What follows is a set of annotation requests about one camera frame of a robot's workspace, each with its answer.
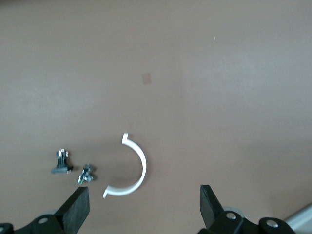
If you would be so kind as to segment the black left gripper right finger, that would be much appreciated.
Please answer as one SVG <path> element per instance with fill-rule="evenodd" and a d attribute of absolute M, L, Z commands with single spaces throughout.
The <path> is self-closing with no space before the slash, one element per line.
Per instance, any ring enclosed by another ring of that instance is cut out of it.
<path fill-rule="evenodd" d="M 210 185 L 200 186 L 200 212 L 205 228 L 198 234 L 296 234 L 283 220 L 264 217 L 258 224 L 235 211 L 226 211 Z"/>

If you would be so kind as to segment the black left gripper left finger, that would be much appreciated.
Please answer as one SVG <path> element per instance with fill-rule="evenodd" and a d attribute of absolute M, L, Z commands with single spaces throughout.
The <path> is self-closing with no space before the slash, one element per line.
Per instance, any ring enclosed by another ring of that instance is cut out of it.
<path fill-rule="evenodd" d="M 77 234 L 89 212 L 89 188 L 78 187 L 54 214 L 41 215 L 17 230 L 0 223 L 0 234 Z"/>

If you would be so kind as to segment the small grey metal connector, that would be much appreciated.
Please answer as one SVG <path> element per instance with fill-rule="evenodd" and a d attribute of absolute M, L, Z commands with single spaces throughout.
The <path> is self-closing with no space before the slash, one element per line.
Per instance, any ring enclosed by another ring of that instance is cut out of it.
<path fill-rule="evenodd" d="M 85 164 L 79 177 L 77 180 L 77 185 L 82 185 L 85 181 L 86 182 L 92 182 L 94 179 L 92 175 L 92 165 L 91 164 Z"/>

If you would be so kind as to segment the black T-shaped switch part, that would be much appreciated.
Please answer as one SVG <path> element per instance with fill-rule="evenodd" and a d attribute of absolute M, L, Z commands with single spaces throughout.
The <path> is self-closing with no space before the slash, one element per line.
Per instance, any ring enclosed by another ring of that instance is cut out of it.
<path fill-rule="evenodd" d="M 57 164 L 55 168 L 51 169 L 52 174 L 68 174 L 72 172 L 73 166 L 67 162 L 69 152 L 65 149 L 58 150 L 56 153 Z"/>

